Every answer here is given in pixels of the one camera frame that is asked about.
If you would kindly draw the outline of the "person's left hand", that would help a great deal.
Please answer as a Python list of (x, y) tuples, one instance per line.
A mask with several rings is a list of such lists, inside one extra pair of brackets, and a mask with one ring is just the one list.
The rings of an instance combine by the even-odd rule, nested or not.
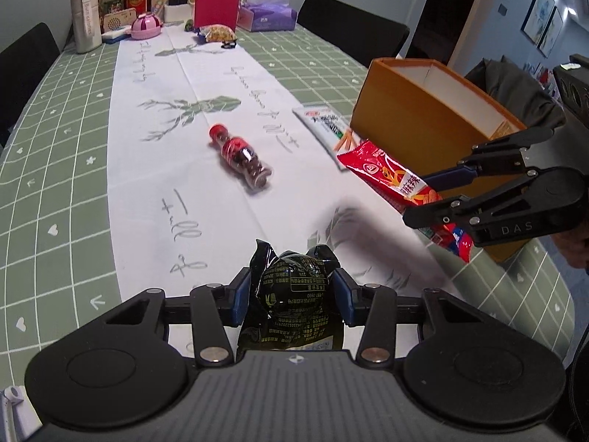
[(568, 232), (551, 235), (551, 238), (571, 267), (574, 269), (588, 269), (589, 228), (587, 224), (580, 225), (579, 228), (571, 229)]

